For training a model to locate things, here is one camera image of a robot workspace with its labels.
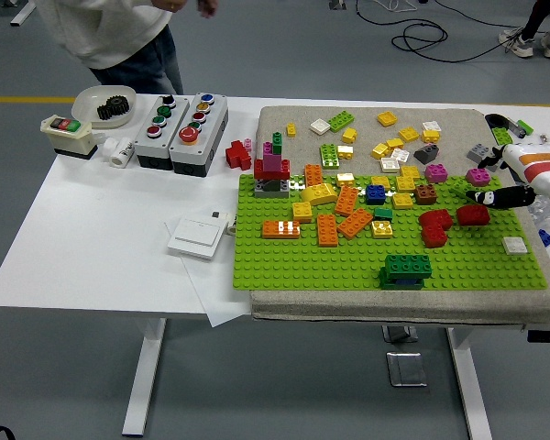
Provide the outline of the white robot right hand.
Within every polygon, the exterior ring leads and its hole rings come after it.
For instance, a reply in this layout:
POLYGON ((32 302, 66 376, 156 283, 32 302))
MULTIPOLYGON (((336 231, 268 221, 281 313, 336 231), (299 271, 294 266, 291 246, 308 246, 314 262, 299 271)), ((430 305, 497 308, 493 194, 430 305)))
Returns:
POLYGON ((500 160, 500 167, 514 171, 522 185, 487 192, 467 191, 465 196, 469 200, 495 209, 529 206, 537 195, 544 195, 550 200, 550 144, 508 144, 493 148, 492 154, 483 159, 478 167, 486 168, 500 160))

